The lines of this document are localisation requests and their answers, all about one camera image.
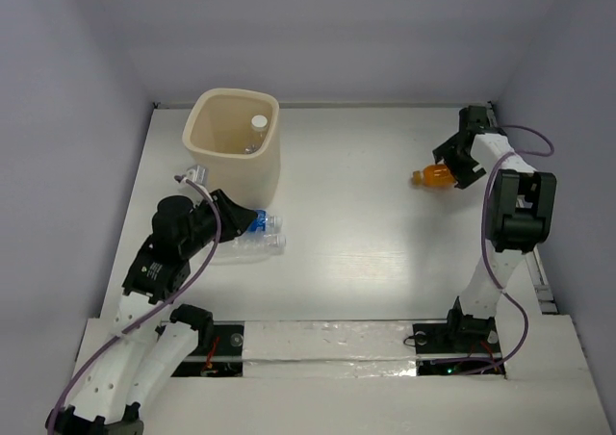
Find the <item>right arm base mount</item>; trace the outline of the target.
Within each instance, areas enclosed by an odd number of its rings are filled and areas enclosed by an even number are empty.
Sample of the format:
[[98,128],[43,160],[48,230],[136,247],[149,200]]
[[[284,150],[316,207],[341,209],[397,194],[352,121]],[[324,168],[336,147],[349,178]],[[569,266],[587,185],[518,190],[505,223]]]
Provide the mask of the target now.
[[451,339],[444,322],[416,322],[403,341],[416,353],[418,376],[506,375],[499,343]]

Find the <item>square clear bottle white cap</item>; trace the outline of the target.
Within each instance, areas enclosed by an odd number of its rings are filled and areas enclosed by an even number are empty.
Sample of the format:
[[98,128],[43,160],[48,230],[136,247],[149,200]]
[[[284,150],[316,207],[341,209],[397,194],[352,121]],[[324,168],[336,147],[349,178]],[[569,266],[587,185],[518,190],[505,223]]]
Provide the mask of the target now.
[[267,136],[269,120],[264,115],[255,115],[250,120],[250,135],[244,149],[245,154],[253,154],[260,149]]

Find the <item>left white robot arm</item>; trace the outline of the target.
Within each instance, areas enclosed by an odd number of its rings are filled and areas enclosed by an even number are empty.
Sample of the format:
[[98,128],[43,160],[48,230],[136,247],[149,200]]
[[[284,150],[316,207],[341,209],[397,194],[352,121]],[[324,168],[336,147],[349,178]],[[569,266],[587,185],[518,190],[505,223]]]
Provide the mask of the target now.
[[192,257],[238,238],[258,215],[221,190],[197,192],[199,203],[184,195],[158,203],[122,283],[107,342],[59,396],[48,433],[141,434],[144,409],[180,363],[212,347],[212,313],[177,298],[204,270],[191,270]]

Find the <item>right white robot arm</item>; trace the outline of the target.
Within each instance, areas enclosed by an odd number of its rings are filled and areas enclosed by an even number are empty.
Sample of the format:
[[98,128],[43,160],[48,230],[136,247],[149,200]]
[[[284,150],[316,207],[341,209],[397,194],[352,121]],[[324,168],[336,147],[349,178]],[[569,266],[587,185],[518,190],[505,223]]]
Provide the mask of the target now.
[[486,341],[496,330],[500,300],[515,268],[549,236],[557,179],[527,162],[508,128],[492,123],[487,107],[460,110],[458,130],[432,154],[451,172],[456,188],[486,180],[480,226],[481,256],[465,290],[449,310],[439,340],[456,352]]

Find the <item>clear plastic bottle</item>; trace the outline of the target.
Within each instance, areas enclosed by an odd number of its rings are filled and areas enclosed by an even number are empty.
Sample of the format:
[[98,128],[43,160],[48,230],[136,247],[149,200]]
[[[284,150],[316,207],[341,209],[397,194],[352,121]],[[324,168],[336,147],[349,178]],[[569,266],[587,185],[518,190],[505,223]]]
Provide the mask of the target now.
[[282,254],[286,247],[283,234],[250,234],[222,243],[212,259],[213,265],[253,264]]

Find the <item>orange drink bottle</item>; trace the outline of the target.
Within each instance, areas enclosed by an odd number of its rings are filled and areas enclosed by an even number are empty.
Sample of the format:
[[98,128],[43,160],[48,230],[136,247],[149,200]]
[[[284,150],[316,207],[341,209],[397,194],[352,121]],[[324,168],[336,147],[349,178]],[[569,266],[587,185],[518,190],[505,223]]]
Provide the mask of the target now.
[[428,189],[446,189],[456,184],[455,178],[444,164],[430,165],[423,170],[415,170],[410,182],[415,187]]

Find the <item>clear bottle blue label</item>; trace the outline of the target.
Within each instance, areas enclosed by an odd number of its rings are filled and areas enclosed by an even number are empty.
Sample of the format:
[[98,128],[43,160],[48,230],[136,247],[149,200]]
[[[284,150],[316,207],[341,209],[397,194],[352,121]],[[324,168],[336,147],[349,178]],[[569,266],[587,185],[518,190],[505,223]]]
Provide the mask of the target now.
[[247,233],[278,234],[282,229],[283,218],[268,213],[266,210],[255,211],[256,218],[247,228]]

